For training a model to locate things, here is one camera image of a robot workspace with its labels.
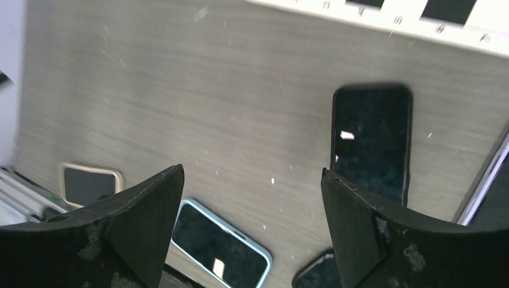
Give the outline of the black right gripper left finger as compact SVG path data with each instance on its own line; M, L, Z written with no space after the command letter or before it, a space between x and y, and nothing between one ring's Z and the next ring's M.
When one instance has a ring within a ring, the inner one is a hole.
M42 223L1 227L2 287L157 287L184 188L170 166Z

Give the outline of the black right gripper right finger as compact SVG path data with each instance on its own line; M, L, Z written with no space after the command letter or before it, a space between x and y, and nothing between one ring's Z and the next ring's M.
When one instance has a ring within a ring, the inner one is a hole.
M324 169L321 192L344 287L507 287L508 230L408 209Z

